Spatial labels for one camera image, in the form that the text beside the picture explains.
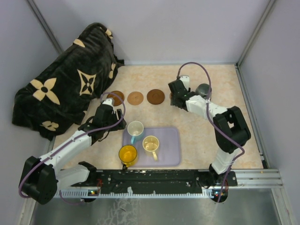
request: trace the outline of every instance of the cable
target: cable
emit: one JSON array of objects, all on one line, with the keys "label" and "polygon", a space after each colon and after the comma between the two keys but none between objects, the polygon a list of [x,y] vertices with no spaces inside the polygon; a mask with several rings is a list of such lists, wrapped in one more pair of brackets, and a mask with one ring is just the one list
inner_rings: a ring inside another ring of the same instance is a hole
[{"label": "cable", "polygon": [[225,184],[226,184],[226,186],[225,186],[225,191],[228,192],[229,186],[228,186],[227,179],[225,180]]},{"label": "cable", "polygon": [[[224,178],[223,178],[222,185],[221,185],[221,190],[220,190],[220,193],[222,193],[223,187],[224,187],[224,184],[225,184],[225,181],[226,181],[226,179],[227,179],[227,175],[228,175],[228,173],[230,172],[231,167],[232,167],[234,161],[235,161],[238,157],[244,155],[244,154],[245,154],[245,150],[243,149],[242,146],[240,146],[240,145],[239,145],[238,143],[236,143],[233,139],[231,139],[230,137],[228,137],[222,130],[220,130],[220,129],[213,123],[213,121],[212,121],[211,118],[210,118],[210,113],[209,113],[209,98],[210,98],[210,95],[211,95],[211,80],[210,80],[210,75],[208,74],[208,72],[207,72],[207,70],[204,68],[204,66],[202,66],[200,63],[197,63],[197,62],[187,62],[187,63],[183,64],[183,65],[179,68],[178,73],[177,73],[177,79],[179,79],[179,77],[180,77],[180,71],[181,71],[181,69],[182,69],[185,65],[187,65],[187,64],[195,64],[195,65],[198,65],[198,66],[200,66],[200,67],[205,71],[205,73],[206,73],[206,76],[207,76],[207,79],[208,79],[208,82],[209,82],[208,94],[207,94],[207,96],[206,96],[206,100],[207,100],[207,103],[206,103],[206,115],[207,115],[208,121],[211,123],[211,125],[212,125],[212,126],[213,126],[213,127],[214,127],[214,128],[215,128],[215,129],[216,129],[216,130],[224,137],[224,138],[226,138],[227,140],[229,140],[232,144],[234,144],[235,146],[237,146],[237,147],[238,147],[239,149],[241,149],[241,151],[242,151],[240,154],[238,154],[236,157],[233,158],[232,163],[230,164],[230,166],[228,167],[228,169],[227,169],[227,171],[226,171],[226,173],[225,173],[225,176],[224,176]],[[217,202],[220,202],[220,199],[221,199],[221,195],[219,195],[219,198],[218,198]]]},{"label": "cable", "polygon": [[97,189],[98,189],[98,195],[99,195],[99,191],[102,188],[102,180],[101,179],[97,179],[97,180],[98,180]]},{"label": "cable", "polygon": [[102,142],[105,138],[107,138],[107,136],[109,135],[110,130],[107,131],[106,135],[104,138],[102,138],[101,140],[99,140],[98,142]]},{"label": "cable", "polygon": [[71,139],[70,141],[66,142],[64,145],[62,145],[60,148],[58,148],[54,153],[52,153],[50,155],[50,157],[47,157],[45,158],[43,161],[39,162],[35,167],[33,167],[29,172],[28,174],[26,174],[26,176],[23,178],[23,180],[21,181],[20,185],[19,185],[19,195],[22,197],[22,198],[30,198],[29,196],[27,195],[23,195],[22,193],[22,187],[25,183],[25,181],[30,177],[30,175],[39,167],[41,166],[43,163],[45,163],[47,160],[49,160],[50,158],[52,158],[53,156],[55,156],[57,153],[59,153],[61,150],[63,150],[65,147],[67,147],[70,143],[72,143],[73,141],[77,140],[78,138],[84,136],[84,135],[87,135],[87,134],[90,134],[90,133],[93,133],[93,132],[97,132],[97,131],[100,131],[100,130],[106,130],[106,129],[110,129],[110,128],[113,128],[114,126],[118,125],[119,123],[121,123],[121,121],[124,119],[124,116],[125,116],[125,113],[126,113],[126,107],[125,107],[125,104],[123,102],[123,100],[118,96],[116,95],[115,93],[111,93],[111,92],[105,92],[101,95],[100,97],[100,101],[102,100],[103,98],[103,95],[107,95],[107,94],[111,94],[115,97],[117,97],[121,103],[123,104],[123,107],[124,107],[124,113],[123,115],[121,116],[121,118],[113,125],[110,125],[110,126],[107,126],[107,127],[101,127],[101,128],[97,128],[97,129],[94,129],[94,130],[90,130],[86,133],[83,133],[83,134],[80,134],[76,137],[74,137],[74,139]]}]

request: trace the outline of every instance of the metal frame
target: metal frame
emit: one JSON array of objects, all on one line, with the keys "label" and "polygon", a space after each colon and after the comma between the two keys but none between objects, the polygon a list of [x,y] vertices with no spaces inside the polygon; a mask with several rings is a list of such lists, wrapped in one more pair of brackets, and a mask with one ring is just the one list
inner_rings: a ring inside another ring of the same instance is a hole
[{"label": "metal frame", "polygon": [[52,45],[55,48],[55,50],[57,51],[57,53],[58,54],[63,53],[64,51],[63,51],[62,47],[60,46],[53,31],[51,30],[48,23],[44,19],[44,16],[40,12],[40,10],[39,10],[38,6],[36,5],[36,3],[34,2],[34,0],[25,0],[25,1],[28,3],[29,8],[32,10],[34,16],[37,18],[37,20],[41,24],[42,28],[44,29],[46,35],[48,36],[50,42],[52,43]]},{"label": "metal frame", "polygon": [[262,28],[262,26],[264,25],[266,19],[268,18],[269,14],[272,12],[272,10],[274,9],[275,7],[275,3],[276,3],[277,0],[270,0],[262,17],[260,18],[256,28],[254,29],[254,32],[253,34],[251,35],[251,38],[249,39],[239,61],[237,62],[237,66],[240,67],[246,57],[246,55],[248,54],[249,52],[249,49],[251,48],[251,46],[254,44],[254,41],[256,40],[257,36],[259,35],[259,32]]},{"label": "metal frame", "polygon": [[[60,46],[58,40],[56,39],[54,33],[52,32],[51,28],[47,24],[46,20],[44,19],[43,15],[41,14],[40,10],[38,9],[36,3],[34,0],[26,0],[28,3],[29,7],[31,8],[33,14],[36,16],[37,20],[41,24],[42,28],[44,29],[45,33],[47,34],[48,38],[50,39],[51,43],[53,44],[55,50],[57,51],[58,54],[63,52],[62,47]],[[249,50],[253,46],[257,36],[260,33],[260,30],[265,23],[266,19],[268,18],[269,14],[273,10],[275,6],[276,0],[270,0],[265,12],[263,13],[259,23],[257,24],[251,38],[249,39],[248,44],[246,45],[243,53],[241,54],[241,57],[239,61],[236,63],[236,72],[237,76],[240,82],[240,87],[243,93],[243,97],[246,103],[247,110],[249,112],[250,116],[250,121],[251,125],[253,128],[254,136],[257,141],[258,149],[261,155],[262,161],[266,161],[268,165],[268,156],[265,152],[265,147],[263,143],[263,138],[261,136],[259,126],[256,120],[255,113],[253,111],[253,106],[251,103],[251,100],[249,98],[248,90],[246,87],[246,84],[244,82],[243,74],[240,71],[240,67],[242,63],[244,62],[244,59],[246,58],[247,54],[249,53]],[[48,151],[51,151],[54,145],[54,140],[49,143],[48,146]],[[238,180],[238,186],[237,187],[231,187],[232,189],[237,189],[237,188],[248,188],[248,189],[261,189],[261,188],[270,188],[273,192],[273,197],[274,201],[277,207],[277,211],[281,220],[282,224],[287,224],[287,225],[295,225],[296,224],[296,219],[293,216],[292,208],[289,203],[288,197],[286,195],[286,192],[284,190],[284,186],[279,174],[279,171],[277,169],[251,169],[251,170],[234,170],[236,172],[236,177]],[[63,190],[63,197],[69,198],[69,197],[80,197],[80,196],[85,196],[86,197],[86,192],[88,189],[95,188],[95,187],[85,187],[84,188],[71,188],[68,190]],[[218,187],[211,187],[210,189],[204,189],[203,195],[182,195],[182,196],[175,196],[175,195],[138,195],[134,196],[132,193],[129,193],[130,196],[126,195],[100,195],[99,198],[120,198],[120,197],[139,197],[139,198],[145,198],[145,197],[159,197],[159,198],[172,198],[172,197],[190,197],[190,198],[195,198],[195,197],[211,197],[211,191],[213,188],[218,188]],[[19,225],[29,225],[31,221],[31,217],[34,211],[34,207],[36,202],[33,199],[26,199],[23,204],[22,212],[20,214],[20,219],[19,219]]]}]

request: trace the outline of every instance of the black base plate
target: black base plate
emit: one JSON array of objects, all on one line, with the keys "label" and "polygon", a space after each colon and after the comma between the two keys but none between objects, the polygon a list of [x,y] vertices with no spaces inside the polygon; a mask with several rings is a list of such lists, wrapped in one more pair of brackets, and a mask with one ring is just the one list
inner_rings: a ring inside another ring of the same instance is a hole
[{"label": "black base plate", "polygon": [[[210,180],[208,170],[97,170],[96,179],[77,183],[73,187],[96,187],[101,183],[102,194],[127,193],[131,187],[134,194],[200,194],[202,181]],[[227,177],[228,186],[237,186],[235,172]]]}]

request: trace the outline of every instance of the white wall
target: white wall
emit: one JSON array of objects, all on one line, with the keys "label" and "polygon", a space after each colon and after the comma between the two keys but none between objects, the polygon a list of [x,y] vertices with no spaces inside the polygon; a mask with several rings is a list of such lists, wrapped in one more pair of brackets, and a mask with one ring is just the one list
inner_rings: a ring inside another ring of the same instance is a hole
[{"label": "white wall", "polygon": [[277,1],[241,71],[270,164],[300,222],[300,1]]},{"label": "white wall", "polygon": [[24,161],[39,156],[47,141],[11,124],[14,96],[57,53],[24,0],[1,1],[0,31],[0,224],[15,225],[23,203],[17,190]]},{"label": "white wall", "polygon": [[268,0],[35,0],[67,49],[100,22],[129,64],[238,61]]}]

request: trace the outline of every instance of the brown coaster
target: brown coaster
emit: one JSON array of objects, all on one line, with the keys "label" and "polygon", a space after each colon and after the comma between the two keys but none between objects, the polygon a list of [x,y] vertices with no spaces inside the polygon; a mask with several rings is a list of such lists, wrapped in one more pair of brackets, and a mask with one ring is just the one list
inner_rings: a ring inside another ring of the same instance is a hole
[{"label": "brown coaster", "polygon": [[[112,93],[116,94],[117,96],[119,96],[122,99],[122,101],[124,101],[124,94],[122,92],[120,92],[118,90],[114,90],[114,91],[112,91]],[[114,95],[109,94],[109,95],[107,95],[107,97],[113,98],[113,100],[114,100],[113,106],[119,106],[122,104],[122,102]]]},{"label": "brown coaster", "polygon": [[159,105],[161,104],[165,99],[165,94],[158,89],[153,89],[148,92],[147,94],[147,100],[153,105]]},{"label": "brown coaster", "polygon": [[131,105],[139,105],[140,103],[142,103],[143,100],[144,100],[143,94],[138,91],[131,92],[127,97],[127,101]]}]

